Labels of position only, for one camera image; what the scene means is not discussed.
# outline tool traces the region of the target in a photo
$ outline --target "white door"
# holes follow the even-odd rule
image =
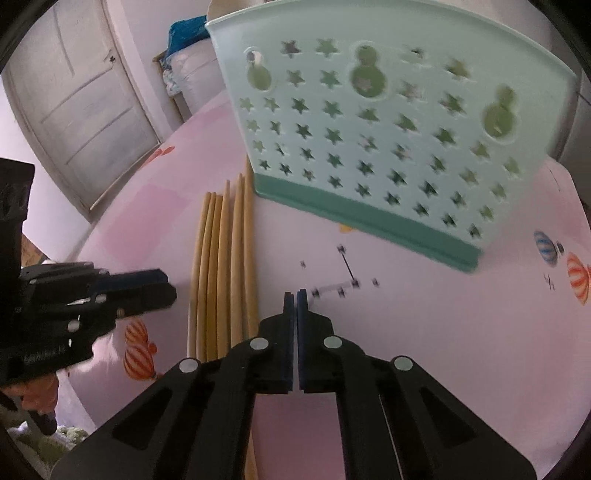
[[[158,144],[135,96],[100,0],[59,0],[8,63],[21,115],[43,162],[87,210]]]

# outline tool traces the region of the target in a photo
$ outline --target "plastic basket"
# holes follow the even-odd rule
[[[466,271],[575,80],[518,32],[423,0],[277,0],[207,28],[259,195]]]

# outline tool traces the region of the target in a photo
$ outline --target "teal basket rim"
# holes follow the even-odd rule
[[[263,198],[357,228],[464,272],[478,266],[479,248],[422,223],[313,187],[254,176],[255,191]]]
[[[566,73],[569,73],[572,78],[575,79],[577,77],[575,72],[573,72],[572,69],[565,62],[560,60],[552,52],[548,51],[542,45],[538,44],[537,42],[535,42],[531,38],[527,37],[523,33],[519,32],[511,27],[508,27],[507,25],[504,25],[504,24],[499,23],[497,21],[491,20],[490,18],[483,17],[480,14],[471,12],[469,10],[465,10],[463,8],[456,7],[454,5],[442,4],[441,2],[439,2],[437,0],[365,0],[361,4],[359,3],[359,0],[274,0],[272,2],[267,2],[264,4],[258,4],[258,5],[253,5],[251,7],[246,7],[241,10],[237,10],[235,12],[232,12],[230,14],[223,15],[219,18],[215,18],[213,20],[208,21],[205,24],[205,27],[207,28],[208,31],[210,31],[210,33],[212,33],[210,30],[211,27],[214,27],[214,30],[215,30],[219,24],[226,23],[229,20],[235,20],[236,17],[240,18],[243,15],[256,15],[259,13],[259,10],[264,10],[266,8],[273,8],[273,9],[285,8],[286,6],[291,5],[291,4],[295,4],[295,3],[302,5],[303,7],[308,7],[308,6],[317,7],[320,4],[338,4],[338,6],[340,6],[340,7],[342,7],[343,5],[346,5],[346,4],[354,5],[356,7],[363,7],[363,6],[370,6],[370,5],[383,5],[385,7],[394,7],[396,5],[396,3],[399,3],[399,4],[407,3],[407,4],[424,4],[424,5],[429,5],[431,7],[438,8],[438,9],[446,9],[446,10],[455,12],[459,15],[464,15],[464,16],[470,17],[474,20],[483,22],[487,26],[493,26],[495,28],[500,28],[500,29],[504,30],[508,34],[513,35],[522,41],[525,41],[530,47],[537,50],[538,53],[543,54],[548,60],[551,60],[555,66],[561,67],[563,70],[565,70]]]

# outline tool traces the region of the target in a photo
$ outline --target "wooden chopstick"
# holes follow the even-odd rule
[[[206,333],[206,358],[210,362],[217,360],[217,252],[220,243],[220,218],[222,216],[221,195],[216,196],[215,210],[213,212],[212,244],[209,251],[209,272],[207,274],[207,323]]]
[[[216,194],[209,197],[205,233],[203,236],[203,248],[201,253],[201,267],[199,268],[199,292],[197,294],[197,358],[205,362],[207,360],[207,276],[209,274],[209,251],[212,244],[213,213],[216,204]]]
[[[255,446],[252,441],[252,432],[248,437],[248,447],[246,448],[244,478],[245,480],[258,480],[258,470],[256,468]]]
[[[222,200],[222,214],[220,217],[219,247],[217,252],[217,357],[226,356],[230,347],[229,321],[229,264],[228,249],[230,247],[230,181],[226,181],[226,188]]]
[[[246,157],[246,181],[244,187],[244,290],[248,338],[258,334],[258,293],[256,290],[256,265],[254,245],[254,173]]]
[[[191,292],[189,298],[189,323],[187,326],[187,356],[191,358],[197,357],[197,299],[199,296],[199,270],[201,269],[203,237],[205,236],[207,213],[209,211],[209,200],[211,196],[212,194],[207,192],[203,198],[201,219],[199,220],[199,230],[197,233],[197,241],[195,243],[195,253],[193,255],[193,272],[191,273]]]
[[[242,328],[242,218],[244,206],[244,178],[238,176],[232,222],[232,251],[230,254],[230,344],[244,340]]]

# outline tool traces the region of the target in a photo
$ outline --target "blue cloth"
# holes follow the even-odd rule
[[[171,25],[168,31],[168,50],[164,56],[166,63],[173,53],[187,48],[199,40],[209,38],[209,32],[205,28],[206,21],[207,17],[203,15],[189,20],[181,20]]]

